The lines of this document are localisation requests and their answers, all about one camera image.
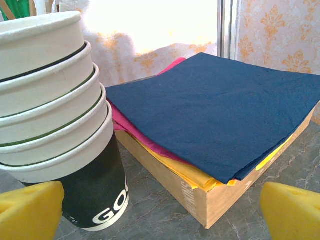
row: wall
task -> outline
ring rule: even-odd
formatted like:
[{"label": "wall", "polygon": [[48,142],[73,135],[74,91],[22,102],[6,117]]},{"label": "wall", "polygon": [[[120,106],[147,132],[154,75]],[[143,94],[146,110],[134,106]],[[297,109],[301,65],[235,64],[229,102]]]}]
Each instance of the wall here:
[{"label": "wall", "polygon": [[217,55],[217,1],[61,2],[61,10],[82,13],[83,33],[105,86],[156,75],[179,57]]},{"label": "wall", "polygon": [[320,0],[241,0],[236,59],[320,75]]}]

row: stacked paper cup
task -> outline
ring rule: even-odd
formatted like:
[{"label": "stacked paper cup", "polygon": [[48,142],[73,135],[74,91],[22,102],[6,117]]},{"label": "stacked paper cup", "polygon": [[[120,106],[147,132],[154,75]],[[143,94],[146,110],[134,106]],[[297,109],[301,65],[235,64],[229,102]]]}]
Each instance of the stacked paper cup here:
[{"label": "stacked paper cup", "polygon": [[61,181],[64,216],[98,231],[121,217],[129,195],[80,20],[61,12],[0,24],[0,169],[25,186]]}]

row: navy blue napkin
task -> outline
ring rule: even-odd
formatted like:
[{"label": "navy blue napkin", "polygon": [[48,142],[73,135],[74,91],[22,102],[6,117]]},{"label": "navy blue napkin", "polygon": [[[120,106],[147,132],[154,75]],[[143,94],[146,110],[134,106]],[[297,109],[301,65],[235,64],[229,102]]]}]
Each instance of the navy blue napkin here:
[{"label": "navy blue napkin", "polygon": [[320,76],[199,53],[106,90],[144,135],[227,184],[243,180],[304,121],[320,100]]}]

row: black stripe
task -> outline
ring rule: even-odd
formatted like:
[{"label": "black stripe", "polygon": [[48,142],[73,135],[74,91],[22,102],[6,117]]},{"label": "black stripe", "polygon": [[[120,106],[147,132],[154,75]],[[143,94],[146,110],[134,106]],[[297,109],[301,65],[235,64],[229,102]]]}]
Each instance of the black stripe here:
[{"label": "black stripe", "polygon": [[66,56],[66,57],[64,57],[64,58],[62,58],[62,59],[60,59],[60,60],[58,60],[58,61],[52,62],[52,63],[50,63],[50,64],[48,64],[48,65],[39,67],[39,68],[37,68],[37,69],[31,70],[31,71],[27,71],[27,72],[21,73],[21,74],[16,75],[16,76],[11,76],[11,77],[7,77],[7,78],[4,78],[4,79],[1,79],[1,80],[0,80],[0,83],[6,82],[6,81],[10,81],[10,80],[14,80],[14,79],[17,79],[17,78],[21,78],[21,77],[27,76],[27,75],[29,75],[29,74],[34,74],[34,73],[39,72],[39,71],[41,71],[41,70],[50,68],[50,67],[52,67],[52,66],[54,66],[54,65],[57,65],[57,64],[60,64],[60,63],[62,63],[62,62],[64,62],[64,61],[66,61],[66,60],[74,57],[74,56],[77,55],[78,53],[80,53],[83,49],[86,48],[86,46],[87,46],[87,44],[84,43],[84,45],[83,45],[80,49],[78,49],[78,50],[75,51],[74,53],[70,54],[69,56]]}]

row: gray marble surface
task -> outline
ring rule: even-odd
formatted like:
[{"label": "gray marble surface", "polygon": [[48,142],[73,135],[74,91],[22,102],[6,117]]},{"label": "gray marble surface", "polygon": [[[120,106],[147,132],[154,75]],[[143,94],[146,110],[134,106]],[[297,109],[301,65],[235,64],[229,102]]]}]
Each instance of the gray marble surface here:
[{"label": "gray marble surface", "polygon": [[[55,240],[270,240],[259,198],[266,182],[320,192],[320,126],[310,123],[302,135],[209,230],[204,229],[170,193],[120,145],[130,201],[113,226],[87,232],[62,218]],[[0,171],[0,193],[21,188]]]}]

